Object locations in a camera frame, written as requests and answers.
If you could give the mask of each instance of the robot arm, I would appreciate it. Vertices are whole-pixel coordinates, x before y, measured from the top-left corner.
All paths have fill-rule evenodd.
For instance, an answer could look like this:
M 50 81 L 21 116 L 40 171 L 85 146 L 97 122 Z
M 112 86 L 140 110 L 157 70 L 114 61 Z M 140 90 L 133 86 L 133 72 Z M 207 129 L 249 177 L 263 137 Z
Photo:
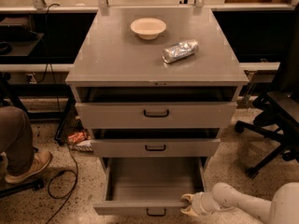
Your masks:
M 181 212 L 190 216 L 239 208 L 264 224 L 295 224 L 299 220 L 299 183 L 282 186 L 272 202 L 243 194 L 228 184 L 218 183 L 210 192 L 185 194 L 191 205 Z

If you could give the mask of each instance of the aluminum foil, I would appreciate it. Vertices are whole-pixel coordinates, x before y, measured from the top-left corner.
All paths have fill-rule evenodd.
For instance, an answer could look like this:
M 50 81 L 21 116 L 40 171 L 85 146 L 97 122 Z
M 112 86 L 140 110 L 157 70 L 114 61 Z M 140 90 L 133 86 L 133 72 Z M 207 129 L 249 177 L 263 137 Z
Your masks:
M 197 52 L 198 42 L 195 39 L 178 42 L 170 48 L 164 49 L 163 59 L 166 63 L 172 63 Z

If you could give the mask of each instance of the white bowl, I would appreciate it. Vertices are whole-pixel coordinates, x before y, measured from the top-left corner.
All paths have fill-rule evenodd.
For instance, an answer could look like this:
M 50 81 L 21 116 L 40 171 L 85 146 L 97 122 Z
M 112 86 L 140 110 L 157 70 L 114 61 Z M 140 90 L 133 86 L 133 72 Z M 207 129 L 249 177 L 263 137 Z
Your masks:
M 131 30 L 145 40 L 155 39 L 165 29 L 166 24 L 159 19 L 138 19 L 131 24 Z

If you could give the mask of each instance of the cable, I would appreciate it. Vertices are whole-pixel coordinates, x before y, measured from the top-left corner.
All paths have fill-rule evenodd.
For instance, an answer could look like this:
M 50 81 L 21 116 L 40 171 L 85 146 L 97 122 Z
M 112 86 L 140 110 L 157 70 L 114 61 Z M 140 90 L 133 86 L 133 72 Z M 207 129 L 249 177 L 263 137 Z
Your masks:
M 50 30 L 49 30 L 49 27 L 48 27 L 48 14 L 50 12 L 50 8 L 53 7 L 53 6 L 59 6 L 59 4 L 51 4 L 50 6 L 48 6 L 47 12 L 46 12 L 46 17 L 45 17 L 46 33 L 47 33 L 47 36 L 49 38 L 49 44 L 50 44 L 50 41 L 51 41 L 51 37 L 50 37 Z M 47 60 L 48 61 L 47 61 L 46 67 L 45 67 L 45 71 L 43 73 L 43 77 L 40 80 L 38 80 L 36 83 L 40 84 L 41 82 L 44 81 L 44 79 L 45 79 L 45 77 L 47 75 L 48 66 L 50 65 L 52 78 L 53 78 L 54 84 L 56 85 L 57 83 L 56 83 L 56 79 L 55 79 L 55 75 L 54 75 L 52 63 L 51 63 L 51 60 L 50 60 L 51 44 L 50 44 L 50 49 L 48 49 L 47 44 L 46 44 L 45 40 L 43 39 L 43 37 L 41 37 L 40 39 L 41 39 L 41 41 L 42 41 L 42 43 L 44 45 L 45 51 L 47 53 Z M 56 97 L 56 101 L 57 101 L 58 111 L 61 112 L 61 106 L 60 106 L 60 102 L 59 102 L 59 98 L 58 97 Z
M 66 202 L 67 202 L 67 201 L 69 200 L 69 198 L 71 197 L 71 195 L 72 195 L 72 193 L 73 193 L 73 191 L 74 191 L 74 189 L 75 189 L 75 187 L 76 187 L 76 184 L 78 183 L 78 163 L 76 162 L 76 160 L 75 160 L 75 158 L 74 158 L 74 156 L 73 156 L 73 154 L 72 154 L 71 149 L 70 149 L 69 147 L 67 147 L 67 148 L 68 148 L 68 151 L 69 151 L 69 154 L 70 154 L 72 160 L 73 160 L 74 163 L 76 164 L 76 172 L 74 172 L 73 170 L 63 170 L 63 171 L 59 172 L 57 175 L 55 175 L 55 176 L 50 180 L 50 182 L 49 182 L 49 184 L 48 184 L 48 194 L 49 194 L 49 196 L 50 196 L 51 198 L 53 198 L 53 199 L 62 199 L 62 198 L 65 198 L 65 197 L 66 197 L 66 199 L 65 199 L 64 203 L 59 207 L 59 209 L 58 209 L 58 210 L 52 215 L 52 217 L 46 222 L 46 224 L 50 223 L 50 222 L 54 219 L 54 217 L 55 217 L 55 216 L 56 216 L 56 215 L 63 209 L 64 205 L 66 204 Z M 57 177 L 59 177 L 59 176 L 65 174 L 65 173 L 72 173 L 72 174 L 74 174 L 74 176 L 75 176 L 75 182 L 74 182 L 74 185 L 73 185 L 72 189 L 71 189 L 69 192 L 67 192 L 64 196 L 55 196 L 55 195 L 53 195 L 53 194 L 51 193 L 51 191 L 50 191 L 50 185 L 52 184 L 52 182 L 53 182 Z

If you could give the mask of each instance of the chair wheel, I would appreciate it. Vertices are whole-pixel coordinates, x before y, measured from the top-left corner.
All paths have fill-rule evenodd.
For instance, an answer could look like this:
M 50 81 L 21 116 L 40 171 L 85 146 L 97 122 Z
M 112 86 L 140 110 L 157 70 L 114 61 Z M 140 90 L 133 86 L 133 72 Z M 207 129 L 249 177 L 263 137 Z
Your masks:
M 38 179 L 35 183 L 34 190 L 40 190 L 44 188 L 44 181 L 43 179 Z
M 296 159 L 296 156 L 292 152 L 285 152 L 284 154 L 282 154 L 282 159 L 284 161 L 293 161 L 294 159 Z
M 244 132 L 244 127 L 242 126 L 241 122 L 238 121 L 236 124 L 235 124 L 235 131 L 237 133 L 243 133 Z
M 9 102 L 7 101 L 0 101 L 0 104 L 2 104 L 2 106 L 9 106 Z
M 255 170 L 254 168 L 249 168 L 246 171 L 246 176 L 251 178 L 251 179 L 254 179 L 254 177 L 256 177 L 258 173 L 259 172 L 257 170 Z

